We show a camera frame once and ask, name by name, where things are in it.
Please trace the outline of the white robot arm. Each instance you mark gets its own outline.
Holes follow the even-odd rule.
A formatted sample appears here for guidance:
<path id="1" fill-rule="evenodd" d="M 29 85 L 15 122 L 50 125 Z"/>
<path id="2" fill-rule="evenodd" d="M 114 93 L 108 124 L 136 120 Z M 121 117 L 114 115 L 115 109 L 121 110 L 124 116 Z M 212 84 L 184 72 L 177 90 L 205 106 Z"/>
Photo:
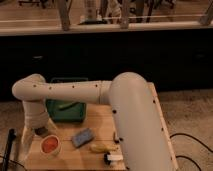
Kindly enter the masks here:
<path id="1" fill-rule="evenodd" d="M 152 92 L 137 73 L 121 73 L 111 81 L 67 83 L 48 83 L 42 75 L 32 74 L 15 82 L 12 94 L 24 108 L 23 144 L 33 130 L 48 124 L 47 99 L 105 104 L 111 107 L 129 171 L 176 170 Z"/>

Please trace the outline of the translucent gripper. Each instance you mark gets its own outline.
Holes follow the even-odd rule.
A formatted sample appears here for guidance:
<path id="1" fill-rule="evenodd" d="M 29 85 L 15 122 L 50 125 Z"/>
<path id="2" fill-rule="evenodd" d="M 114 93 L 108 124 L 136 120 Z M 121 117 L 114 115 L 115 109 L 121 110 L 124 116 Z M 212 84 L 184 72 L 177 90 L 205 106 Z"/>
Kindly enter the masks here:
<path id="1" fill-rule="evenodd" d="M 55 135 L 59 139 L 58 128 L 51 119 L 48 120 L 45 126 L 40 128 L 33 129 L 24 127 L 20 147 L 22 155 L 27 156 L 29 154 L 34 136 L 40 137 L 42 141 L 43 138 L 49 135 Z"/>

